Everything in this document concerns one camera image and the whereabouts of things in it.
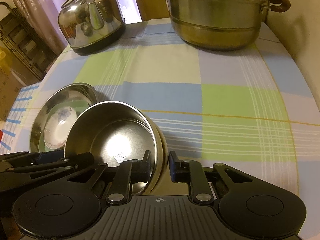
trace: plaid tablecloth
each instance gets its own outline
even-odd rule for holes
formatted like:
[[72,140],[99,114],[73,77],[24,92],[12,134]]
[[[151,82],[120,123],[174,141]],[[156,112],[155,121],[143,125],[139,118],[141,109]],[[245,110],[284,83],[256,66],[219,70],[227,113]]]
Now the plaid tablecloth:
[[300,236],[320,239],[320,113],[265,24],[253,45],[235,52],[187,45],[169,19],[128,25],[117,43],[87,57],[67,47],[36,91],[19,94],[0,152],[29,150],[39,109],[73,82],[93,85],[101,101],[144,111],[179,156],[224,162],[299,195],[308,210]]

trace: crosshair symbol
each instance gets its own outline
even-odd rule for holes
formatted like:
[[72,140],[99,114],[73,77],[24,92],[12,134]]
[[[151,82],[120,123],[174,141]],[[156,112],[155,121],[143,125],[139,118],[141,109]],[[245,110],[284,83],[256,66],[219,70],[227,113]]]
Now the crosshair symbol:
[[156,201],[157,201],[158,203],[162,203],[162,202],[165,201],[165,200],[164,200],[163,198],[157,198]]

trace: yellow object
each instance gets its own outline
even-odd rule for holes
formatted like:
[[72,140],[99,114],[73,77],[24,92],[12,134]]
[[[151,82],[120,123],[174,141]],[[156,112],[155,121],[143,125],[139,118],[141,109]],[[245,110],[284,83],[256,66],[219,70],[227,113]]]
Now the yellow object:
[[0,46],[0,68],[9,75],[11,73],[12,54],[7,48]]

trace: brown pot handle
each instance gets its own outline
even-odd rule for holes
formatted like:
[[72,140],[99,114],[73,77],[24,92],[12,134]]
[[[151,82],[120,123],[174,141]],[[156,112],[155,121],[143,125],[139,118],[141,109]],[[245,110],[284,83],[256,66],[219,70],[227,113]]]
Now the brown pot handle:
[[270,0],[270,3],[280,4],[270,6],[271,11],[274,12],[286,12],[291,7],[291,3],[289,0]]

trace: green square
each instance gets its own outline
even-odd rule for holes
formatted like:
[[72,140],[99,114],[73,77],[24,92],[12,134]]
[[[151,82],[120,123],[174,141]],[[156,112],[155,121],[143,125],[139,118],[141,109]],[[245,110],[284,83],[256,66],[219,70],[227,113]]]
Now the green square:
[[202,109],[204,114],[288,120],[277,90],[202,84]]
[[122,84],[135,49],[116,49],[91,55],[74,82],[92,86]]
[[203,159],[295,162],[287,122],[203,116],[202,129]]

